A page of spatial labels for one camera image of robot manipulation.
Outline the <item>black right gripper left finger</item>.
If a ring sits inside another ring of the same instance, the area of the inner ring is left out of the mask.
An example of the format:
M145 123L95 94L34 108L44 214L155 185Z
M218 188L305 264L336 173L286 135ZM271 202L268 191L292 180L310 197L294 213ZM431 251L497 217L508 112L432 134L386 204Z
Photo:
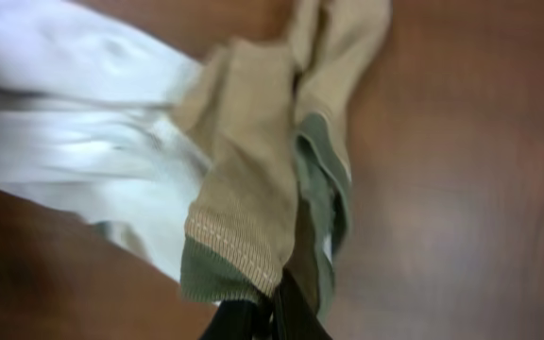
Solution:
M269 315L248 300L223 301L200 340L264 340L271 338Z

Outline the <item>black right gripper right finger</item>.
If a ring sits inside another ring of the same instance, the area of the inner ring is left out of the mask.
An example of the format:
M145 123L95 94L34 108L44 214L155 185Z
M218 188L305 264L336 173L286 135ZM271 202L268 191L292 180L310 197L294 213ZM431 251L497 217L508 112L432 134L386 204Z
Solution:
M289 271L274 295L274 340L332 340Z

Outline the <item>white and tan t-shirt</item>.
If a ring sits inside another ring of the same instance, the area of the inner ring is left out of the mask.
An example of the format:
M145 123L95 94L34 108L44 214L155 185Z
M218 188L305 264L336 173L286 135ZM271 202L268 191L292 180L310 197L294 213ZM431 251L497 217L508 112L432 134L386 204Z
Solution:
M347 108L387 1L300 1L204 62L71 1L0 1L0 190L103 224L189 299L323 317L350 229Z

